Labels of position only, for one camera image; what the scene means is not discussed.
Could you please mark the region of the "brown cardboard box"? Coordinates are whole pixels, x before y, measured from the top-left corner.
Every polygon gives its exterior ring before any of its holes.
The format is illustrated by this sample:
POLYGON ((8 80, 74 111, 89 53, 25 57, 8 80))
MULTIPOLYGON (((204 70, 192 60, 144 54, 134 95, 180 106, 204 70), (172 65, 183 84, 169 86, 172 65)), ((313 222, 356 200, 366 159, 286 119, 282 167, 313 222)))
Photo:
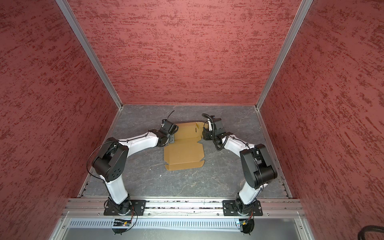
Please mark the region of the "brown cardboard box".
POLYGON ((201 168, 205 161, 203 138, 203 122, 177 124, 179 130, 174 134, 175 142, 164 148, 165 168, 168 171, 179 171, 201 168))

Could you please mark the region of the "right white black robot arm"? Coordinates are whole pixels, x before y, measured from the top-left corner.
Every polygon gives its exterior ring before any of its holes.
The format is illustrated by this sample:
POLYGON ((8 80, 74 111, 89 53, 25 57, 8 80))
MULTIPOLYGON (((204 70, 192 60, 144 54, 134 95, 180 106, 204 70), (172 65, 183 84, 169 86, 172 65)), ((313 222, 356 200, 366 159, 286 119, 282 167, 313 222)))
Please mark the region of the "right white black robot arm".
POLYGON ((266 146, 248 143, 227 132, 220 118, 208 114, 202 114, 202 117, 207 119, 205 122, 207 127, 203 127, 203 139, 212 141, 218 152, 228 150, 241 160, 246 182, 234 201, 234 211, 240 216, 253 215, 258 195, 278 177, 266 146))

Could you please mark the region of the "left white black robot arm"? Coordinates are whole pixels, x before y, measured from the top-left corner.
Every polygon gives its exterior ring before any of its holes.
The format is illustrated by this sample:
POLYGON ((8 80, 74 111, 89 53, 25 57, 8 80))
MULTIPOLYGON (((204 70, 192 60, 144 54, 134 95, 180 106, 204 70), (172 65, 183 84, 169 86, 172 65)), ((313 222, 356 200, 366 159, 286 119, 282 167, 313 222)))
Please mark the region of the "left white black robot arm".
POLYGON ((146 149, 165 147, 171 136, 177 133, 179 127, 162 120, 159 130, 148 130, 145 134, 118 140, 108 138, 100 147, 92 161, 92 167, 99 175, 109 193, 104 205, 105 216, 141 216, 146 202, 144 200, 132 201, 128 194, 122 174, 128 157, 146 149))

